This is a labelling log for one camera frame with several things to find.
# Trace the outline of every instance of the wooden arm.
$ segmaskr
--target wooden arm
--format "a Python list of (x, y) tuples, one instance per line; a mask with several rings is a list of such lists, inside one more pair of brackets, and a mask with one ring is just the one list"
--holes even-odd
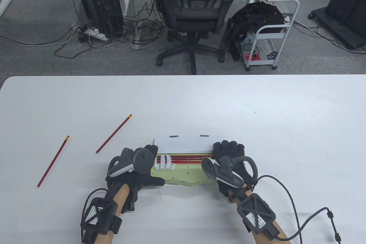
[[(230, 195), (233, 195), (232, 191), (229, 190), (228, 193)], [(252, 194), (251, 191), (247, 191), (246, 192), (246, 195), (247, 196), (250, 196)], [(234, 198), (234, 202), (235, 204), (239, 205), (240, 204), (240, 200), (237, 199), (237, 198)], [(285, 235), (285, 233), (283, 232), (283, 230), (281, 229), (281, 227), (277, 224), (276, 221), (273, 222), (274, 226), (276, 226), (276, 228), (280, 231), (280, 234), (278, 235), (278, 237), (281, 237), (281, 238), (287, 238), (287, 236)], [(273, 239), (272, 241), (269, 240), (269, 238), (267, 237), (266, 234), (264, 233), (260, 233), (260, 234), (255, 234), (255, 233), (252, 233), (253, 234), (253, 237), (254, 237), (254, 240), (255, 240), (255, 243), (256, 244), (291, 244), (290, 241), (280, 241), (278, 239)]]
[[(127, 199), (127, 196), (130, 193), (130, 188), (127, 184), (124, 184), (118, 191), (118, 193), (115, 194), (113, 197), (113, 200), (118, 204), (118, 209), (116, 211), (116, 216), (119, 217), (121, 214), (122, 207), (124, 205), (124, 202)], [(112, 244), (114, 233), (112, 231), (109, 231), (106, 235), (99, 234), (97, 236), (97, 240), (94, 244)]]

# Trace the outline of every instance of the power strip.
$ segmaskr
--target power strip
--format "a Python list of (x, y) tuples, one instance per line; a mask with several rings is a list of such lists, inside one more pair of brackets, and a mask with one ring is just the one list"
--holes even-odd
[(108, 38), (106, 37), (106, 35), (103, 34), (103, 33), (100, 33), (97, 28), (93, 28), (93, 30), (88, 28), (86, 31), (84, 31), (84, 33), (86, 35), (90, 35), (91, 37), (95, 37), (95, 38), (98, 38), (98, 39), (103, 40), (103, 41), (108, 41)]

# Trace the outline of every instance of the green pencil tray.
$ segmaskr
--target green pencil tray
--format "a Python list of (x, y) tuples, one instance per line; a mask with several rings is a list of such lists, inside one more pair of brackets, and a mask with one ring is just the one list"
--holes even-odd
[(166, 184), (171, 185), (185, 185), (187, 187), (194, 187), (196, 185), (213, 183), (213, 181), (205, 175), (200, 164), (175, 164), (174, 170), (157, 170), (155, 167), (153, 167), (151, 169), (151, 175), (162, 177), (165, 179)]

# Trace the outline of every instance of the black monitor stand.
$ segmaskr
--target black monitor stand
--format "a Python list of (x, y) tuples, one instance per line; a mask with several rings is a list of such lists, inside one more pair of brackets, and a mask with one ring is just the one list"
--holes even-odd
[(340, 21), (334, 19), (325, 12), (326, 9), (327, 7), (322, 7), (321, 9), (313, 10), (307, 18), (312, 20), (316, 17), (320, 23), (333, 31), (349, 50), (354, 50), (366, 45), (366, 39), (359, 36), (346, 25), (341, 25)]
[(349, 50), (366, 45), (366, 0), (331, 0), (327, 7), (313, 10), (307, 18), (315, 17), (333, 31)]

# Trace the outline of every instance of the black backpack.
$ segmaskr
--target black backpack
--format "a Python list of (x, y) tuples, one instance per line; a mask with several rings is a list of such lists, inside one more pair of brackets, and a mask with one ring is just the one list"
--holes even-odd
[[(284, 24), (282, 13), (276, 6), (264, 2), (251, 3), (229, 18), (220, 48), (229, 49), (234, 61), (240, 59), (236, 43), (244, 41), (247, 32), (257, 32), (262, 26)], [(266, 28), (261, 33), (278, 33), (282, 28)]]

